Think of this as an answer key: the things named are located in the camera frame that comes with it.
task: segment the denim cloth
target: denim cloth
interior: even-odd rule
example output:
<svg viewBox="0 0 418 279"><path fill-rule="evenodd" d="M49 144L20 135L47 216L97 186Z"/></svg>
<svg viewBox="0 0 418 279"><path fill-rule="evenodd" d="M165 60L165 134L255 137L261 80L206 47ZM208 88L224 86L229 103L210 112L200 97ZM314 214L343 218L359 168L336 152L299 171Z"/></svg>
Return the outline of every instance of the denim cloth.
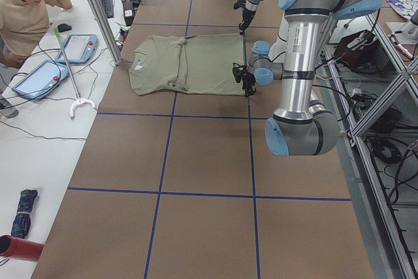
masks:
<svg viewBox="0 0 418 279"><path fill-rule="evenodd" d="M31 217L33 203L38 191L35 189L25 189L20 192L20 200L16 217L13 221L12 232L10 235L16 238L25 238L31 227Z"/></svg>

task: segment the t-shirt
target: t-shirt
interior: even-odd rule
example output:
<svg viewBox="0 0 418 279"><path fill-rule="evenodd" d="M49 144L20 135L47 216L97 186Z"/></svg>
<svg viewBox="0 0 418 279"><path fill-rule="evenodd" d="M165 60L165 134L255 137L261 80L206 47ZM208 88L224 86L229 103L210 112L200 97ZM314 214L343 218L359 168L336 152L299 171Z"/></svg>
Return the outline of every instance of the t-shirt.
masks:
<svg viewBox="0 0 418 279"><path fill-rule="evenodd" d="M45 35L50 26L46 4L53 7L58 2L28 5L22 0L0 0L0 35L11 53L30 55Z"/></svg>

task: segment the red object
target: red object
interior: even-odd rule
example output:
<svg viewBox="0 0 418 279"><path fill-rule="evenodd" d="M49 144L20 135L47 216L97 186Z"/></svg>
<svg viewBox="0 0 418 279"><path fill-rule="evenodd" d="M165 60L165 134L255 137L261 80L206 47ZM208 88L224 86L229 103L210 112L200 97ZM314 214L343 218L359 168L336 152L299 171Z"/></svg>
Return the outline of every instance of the red object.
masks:
<svg viewBox="0 0 418 279"><path fill-rule="evenodd" d="M10 235L0 237L0 256L23 261L38 261L44 245Z"/></svg>

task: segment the keyboard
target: keyboard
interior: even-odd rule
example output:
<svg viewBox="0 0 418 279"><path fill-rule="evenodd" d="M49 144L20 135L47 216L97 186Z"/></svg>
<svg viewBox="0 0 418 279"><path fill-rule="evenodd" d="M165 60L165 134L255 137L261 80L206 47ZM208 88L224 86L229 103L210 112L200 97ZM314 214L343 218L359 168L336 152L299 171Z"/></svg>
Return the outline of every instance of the keyboard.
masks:
<svg viewBox="0 0 418 279"><path fill-rule="evenodd" d="M106 17L113 18L113 0L100 0L102 3L102 7L104 9L104 13L106 14Z"/></svg>

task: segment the reacher grabber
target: reacher grabber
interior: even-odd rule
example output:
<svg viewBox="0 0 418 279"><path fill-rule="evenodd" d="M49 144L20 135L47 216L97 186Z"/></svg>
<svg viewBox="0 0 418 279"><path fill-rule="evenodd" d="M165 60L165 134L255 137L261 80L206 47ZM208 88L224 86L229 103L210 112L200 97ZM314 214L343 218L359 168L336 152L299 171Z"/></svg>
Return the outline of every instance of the reacher grabber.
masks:
<svg viewBox="0 0 418 279"><path fill-rule="evenodd" d="M59 34L58 28L55 28L54 29L54 32L55 32L55 35L57 37L57 40L58 40L58 43L59 43L59 47L61 48L61 53L62 53L62 55L64 57L65 64L66 64L66 66L68 68L68 72L69 72L69 75L70 75L70 79L71 79L71 82L72 82L72 86L74 87L74 91L76 92L77 99L76 99L76 101L70 107L70 118L71 119L74 119L74 110L77 107L79 107L81 105L84 105L84 104L90 104L94 109L96 109L96 105L94 104L94 102L92 100L81 97L81 94L78 91L78 88L77 88L77 85L76 85L76 81L74 79L74 75L72 75L71 66L70 66L70 63L68 61L67 54L65 53L64 45L63 45L63 42L61 40L61 35Z"/></svg>

